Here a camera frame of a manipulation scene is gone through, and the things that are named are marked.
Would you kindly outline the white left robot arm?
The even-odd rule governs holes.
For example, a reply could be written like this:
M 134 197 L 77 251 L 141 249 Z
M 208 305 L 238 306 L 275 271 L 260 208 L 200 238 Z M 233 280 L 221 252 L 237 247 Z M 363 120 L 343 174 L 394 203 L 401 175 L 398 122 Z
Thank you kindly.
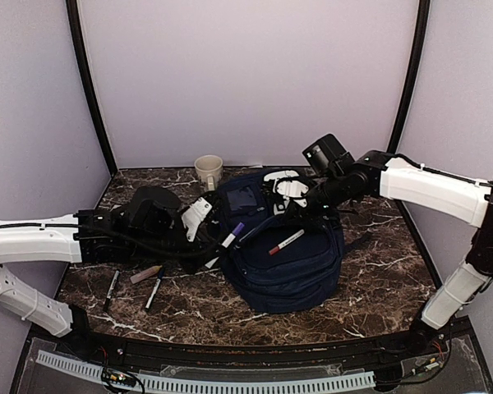
M 9 263 L 129 263 L 177 259 L 197 263 L 217 247 L 197 238 L 218 198 L 206 192 L 188 207 L 170 190 L 143 186 L 117 208 L 81 210 L 56 218 L 0 221 L 0 306 L 67 339 L 82 358 L 99 352 L 87 313 L 56 301 L 16 277 Z

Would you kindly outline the red white pen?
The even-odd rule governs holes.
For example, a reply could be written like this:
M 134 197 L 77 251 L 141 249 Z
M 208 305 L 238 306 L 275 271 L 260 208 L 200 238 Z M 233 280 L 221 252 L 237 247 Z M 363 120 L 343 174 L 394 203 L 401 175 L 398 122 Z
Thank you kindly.
M 304 233 L 305 233 L 305 231 L 303 229 L 301 229 L 301 230 L 297 231 L 296 233 L 292 234 L 290 237 L 281 241 L 274 248 L 272 248 L 269 251 L 269 255 L 272 256 L 272 255 L 277 254 L 281 249 L 287 247 L 288 245 L 292 244 L 294 241 L 299 239 L 301 236 L 303 236 Z

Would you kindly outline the black marker pen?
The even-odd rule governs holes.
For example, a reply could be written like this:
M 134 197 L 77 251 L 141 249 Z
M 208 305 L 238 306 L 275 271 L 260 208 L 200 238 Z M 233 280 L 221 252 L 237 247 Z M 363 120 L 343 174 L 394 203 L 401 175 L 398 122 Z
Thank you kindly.
M 108 288 L 108 293 L 107 293 L 105 300 L 104 300 L 104 305 L 103 305 L 103 311 L 104 312 L 107 312 L 109 309 L 109 306 L 110 306 L 111 300 L 113 298 L 113 293 L 115 291 L 119 276 L 120 276 L 120 271 L 116 270 L 115 273 L 113 274 L 112 281 L 110 282 L 110 286 Z

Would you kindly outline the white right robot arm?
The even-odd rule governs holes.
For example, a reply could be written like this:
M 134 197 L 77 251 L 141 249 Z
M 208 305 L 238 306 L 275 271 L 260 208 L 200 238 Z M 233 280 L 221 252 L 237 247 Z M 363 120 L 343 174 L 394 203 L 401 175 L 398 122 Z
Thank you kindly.
M 403 337 L 409 355 L 422 355 L 493 282 L 493 179 L 455 175 L 396 152 L 370 150 L 354 158 L 332 134 L 302 154 L 318 182 L 286 173 L 268 178 L 291 213 L 319 216 L 364 197 L 393 200 L 407 210 L 442 280 Z

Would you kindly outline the navy blue student backpack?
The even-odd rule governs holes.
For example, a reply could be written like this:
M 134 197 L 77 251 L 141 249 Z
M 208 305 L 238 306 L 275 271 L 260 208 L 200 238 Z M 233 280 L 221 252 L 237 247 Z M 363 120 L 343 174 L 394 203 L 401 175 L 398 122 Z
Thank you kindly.
M 337 288 L 344 255 L 362 249 L 366 233 L 347 243 L 339 212 L 324 219 L 268 213 L 262 193 L 265 169 L 234 177 L 216 190 L 222 205 L 214 216 L 214 235 L 227 236 L 240 222 L 244 228 L 222 252 L 218 263 L 226 280 L 258 313 L 285 314 L 322 304 Z M 304 235 L 270 256 L 278 243 L 303 229 Z

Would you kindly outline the pink crayon shaped eraser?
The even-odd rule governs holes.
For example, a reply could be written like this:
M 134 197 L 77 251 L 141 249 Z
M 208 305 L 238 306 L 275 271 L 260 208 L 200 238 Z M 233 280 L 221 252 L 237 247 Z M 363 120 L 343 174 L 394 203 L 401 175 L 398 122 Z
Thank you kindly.
M 163 267 L 162 265 L 155 265 L 155 266 L 149 267 L 149 268 L 147 268 L 147 269 L 145 269 L 139 273 L 132 275 L 130 277 L 131 284 L 137 284 L 139 282 L 144 281 L 145 279 L 148 279 L 150 277 L 153 277 L 154 275 L 157 275 L 160 272 L 162 267 Z

